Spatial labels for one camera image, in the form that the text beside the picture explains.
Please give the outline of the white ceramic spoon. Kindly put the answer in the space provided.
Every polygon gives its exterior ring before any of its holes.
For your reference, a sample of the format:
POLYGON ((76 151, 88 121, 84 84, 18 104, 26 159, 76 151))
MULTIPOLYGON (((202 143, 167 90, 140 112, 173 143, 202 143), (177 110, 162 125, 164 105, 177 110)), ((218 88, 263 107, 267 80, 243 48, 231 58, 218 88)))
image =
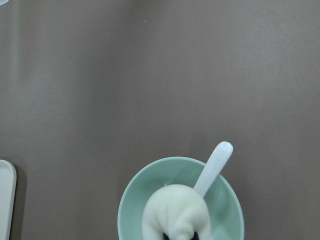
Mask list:
POLYGON ((227 164, 233 151, 233 145, 227 141, 220 142, 214 148, 193 187, 201 197, 205 197, 210 187, 227 164))

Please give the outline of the white steamed bun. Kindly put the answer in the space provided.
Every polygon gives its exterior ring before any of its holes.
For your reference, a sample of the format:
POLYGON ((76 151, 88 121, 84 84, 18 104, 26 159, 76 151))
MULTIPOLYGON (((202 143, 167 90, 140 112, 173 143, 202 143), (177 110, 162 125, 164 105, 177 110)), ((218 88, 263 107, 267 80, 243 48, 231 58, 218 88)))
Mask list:
POLYGON ((204 198, 193 188, 171 184, 155 191, 142 215, 143 240, 200 240, 212 237, 211 219, 204 198))

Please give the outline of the mint green bowl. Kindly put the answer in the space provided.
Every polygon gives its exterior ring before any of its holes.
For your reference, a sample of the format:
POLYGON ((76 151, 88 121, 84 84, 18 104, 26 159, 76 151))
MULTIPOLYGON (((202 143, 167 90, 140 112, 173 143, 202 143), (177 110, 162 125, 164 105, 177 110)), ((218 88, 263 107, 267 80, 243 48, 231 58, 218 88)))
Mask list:
MULTIPOLYGON (((150 196, 170 184, 193 187, 205 163, 183 156, 156 160, 143 167, 125 188, 118 208, 117 232, 120 240, 142 238, 142 215, 150 196)), ((240 202, 226 179, 219 175, 206 193, 213 240, 243 240, 245 224, 240 202)))

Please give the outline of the cream rectangular tray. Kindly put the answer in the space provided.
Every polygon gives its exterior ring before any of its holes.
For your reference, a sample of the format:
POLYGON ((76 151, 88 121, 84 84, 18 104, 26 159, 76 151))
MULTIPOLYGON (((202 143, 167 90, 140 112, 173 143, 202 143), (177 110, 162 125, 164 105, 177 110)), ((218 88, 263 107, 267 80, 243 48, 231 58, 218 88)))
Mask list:
POLYGON ((17 173, 6 160, 0 160, 0 239, 10 238, 17 173))

